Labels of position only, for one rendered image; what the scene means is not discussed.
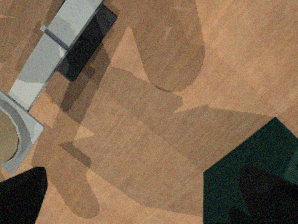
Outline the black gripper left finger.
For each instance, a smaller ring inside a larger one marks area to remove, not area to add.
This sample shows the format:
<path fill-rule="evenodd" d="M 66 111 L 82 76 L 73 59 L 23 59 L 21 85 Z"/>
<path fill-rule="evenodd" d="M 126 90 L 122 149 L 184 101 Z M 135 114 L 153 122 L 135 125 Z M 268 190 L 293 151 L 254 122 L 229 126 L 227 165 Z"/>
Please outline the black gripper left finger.
<path fill-rule="evenodd" d="M 45 167 L 35 167 L 0 181 L 0 224 L 35 224 L 48 177 Z"/>

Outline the beige cylinder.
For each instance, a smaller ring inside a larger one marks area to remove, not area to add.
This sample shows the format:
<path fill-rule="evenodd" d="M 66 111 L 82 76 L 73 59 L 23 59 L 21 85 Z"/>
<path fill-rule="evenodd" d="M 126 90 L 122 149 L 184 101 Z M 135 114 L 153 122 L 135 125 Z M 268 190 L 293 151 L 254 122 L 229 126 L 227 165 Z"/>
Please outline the beige cylinder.
<path fill-rule="evenodd" d="M 16 128 L 13 127 L 8 115 L 0 109 L 0 165 L 16 155 L 17 147 L 19 147 L 19 136 Z"/>

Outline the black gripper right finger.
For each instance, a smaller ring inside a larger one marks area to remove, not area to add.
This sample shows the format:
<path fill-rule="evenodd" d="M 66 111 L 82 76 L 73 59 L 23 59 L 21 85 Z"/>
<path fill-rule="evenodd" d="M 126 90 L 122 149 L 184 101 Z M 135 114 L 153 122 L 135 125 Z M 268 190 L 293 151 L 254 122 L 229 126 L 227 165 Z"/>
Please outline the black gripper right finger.
<path fill-rule="evenodd" d="M 255 224 L 298 224 L 298 184 L 242 167 L 239 190 Z"/>

